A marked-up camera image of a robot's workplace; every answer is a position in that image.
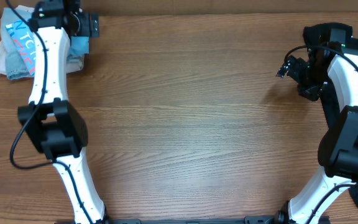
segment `black fabric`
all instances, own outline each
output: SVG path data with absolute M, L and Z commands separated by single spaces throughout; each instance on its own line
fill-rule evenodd
M 306 45 L 319 45 L 320 36 L 324 33 L 327 34 L 332 28 L 345 30 L 346 45 L 358 48 L 358 39 L 352 38 L 353 28 L 340 23 L 318 24 L 313 27 L 305 27 L 303 30 L 303 40 Z M 321 103 L 323 104 L 327 124 L 330 128 L 336 122 L 340 111 L 333 85 L 329 86 L 327 90 L 325 94 L 321 95 Z M 358 188 L 351 188 L 349 193 L 358 207 Z

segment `table surface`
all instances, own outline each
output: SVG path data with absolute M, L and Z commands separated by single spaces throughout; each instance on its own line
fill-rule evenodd
M 101 17 L 84 70 L 68 75 L 89 131 L 89 168 L 113 218 L 274 214 L 315 172 L 327 127 L 319 102 L 275 78 L 304 26 L 358 13 Z M 9 149 L 32 80 L 0 75 L 0 223 L 73 218 L 54 168 L 17 170 Z M 21 164 L 44 162 L 27 136 Z M 358 223 L 342 194 L 333 223 Z

